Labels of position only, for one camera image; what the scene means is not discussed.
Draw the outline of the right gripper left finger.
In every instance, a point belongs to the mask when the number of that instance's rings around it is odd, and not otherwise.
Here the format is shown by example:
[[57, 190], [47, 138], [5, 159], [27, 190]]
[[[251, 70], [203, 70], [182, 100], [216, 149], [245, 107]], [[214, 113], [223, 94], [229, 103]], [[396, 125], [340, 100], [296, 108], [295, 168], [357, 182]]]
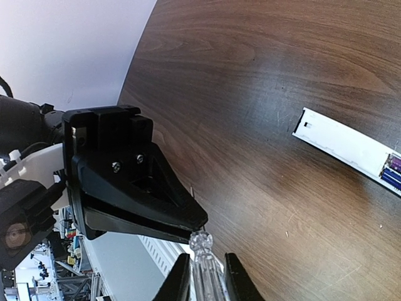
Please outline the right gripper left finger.
[[153, 301], [190, 299], [190, 255], [182, 253], [175, 261]]

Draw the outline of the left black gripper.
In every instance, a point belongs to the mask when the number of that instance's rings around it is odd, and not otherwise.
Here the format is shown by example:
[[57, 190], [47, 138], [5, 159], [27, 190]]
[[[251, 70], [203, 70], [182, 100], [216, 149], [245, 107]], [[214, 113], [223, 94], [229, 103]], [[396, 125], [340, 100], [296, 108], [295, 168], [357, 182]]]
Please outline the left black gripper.
[[151, 142], [154, 124], [140, 113], [113, 106], [63, 114], [74, 222], [89, 240], [110, 232], [188, 244], [208, 215]]

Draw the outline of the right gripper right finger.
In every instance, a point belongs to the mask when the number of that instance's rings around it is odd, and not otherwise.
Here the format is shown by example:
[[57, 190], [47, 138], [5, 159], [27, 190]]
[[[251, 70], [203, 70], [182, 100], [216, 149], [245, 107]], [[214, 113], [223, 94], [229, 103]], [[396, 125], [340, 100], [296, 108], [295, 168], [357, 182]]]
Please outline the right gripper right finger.
[[225, 254], [224, 281], [230, 300], [264, 300], [235, 253]]

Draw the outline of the clear handle small screwdriver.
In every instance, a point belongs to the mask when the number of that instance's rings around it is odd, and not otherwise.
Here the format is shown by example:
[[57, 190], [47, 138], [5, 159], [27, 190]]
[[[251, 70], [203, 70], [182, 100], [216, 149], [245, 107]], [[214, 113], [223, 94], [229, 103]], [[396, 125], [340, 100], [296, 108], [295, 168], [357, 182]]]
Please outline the clear handle small screwdriver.
[[189, 246], [194, 252], [192, 274], [197, 300], [229, 300], [222, 267], [212, 252], [212, 235], [206, 231], [194, 232]]

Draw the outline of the white remote control body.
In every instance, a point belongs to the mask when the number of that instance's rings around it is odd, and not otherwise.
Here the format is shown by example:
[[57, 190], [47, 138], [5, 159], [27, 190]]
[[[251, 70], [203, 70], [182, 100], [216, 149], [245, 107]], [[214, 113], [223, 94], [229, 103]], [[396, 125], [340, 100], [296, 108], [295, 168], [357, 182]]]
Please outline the white remote control body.
[[306, 107], [293, 135], [400, 195], [400, 190], [381, 179], [382, 171], [388, 168], [389, 156], [400, 156], [400, 152]]

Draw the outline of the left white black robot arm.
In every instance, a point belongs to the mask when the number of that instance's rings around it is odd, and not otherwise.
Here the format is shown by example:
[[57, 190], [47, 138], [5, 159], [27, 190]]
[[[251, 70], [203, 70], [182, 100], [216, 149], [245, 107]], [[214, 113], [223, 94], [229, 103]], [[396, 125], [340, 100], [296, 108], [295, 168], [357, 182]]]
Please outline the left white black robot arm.
[[62, 145], [62, 178], [74, 222], [93, 240], [107, 232], [187, 243], [208, 216], [160, 147], [154, 123], [131, 105], [67, 112], [1, 96], [1, 154]]

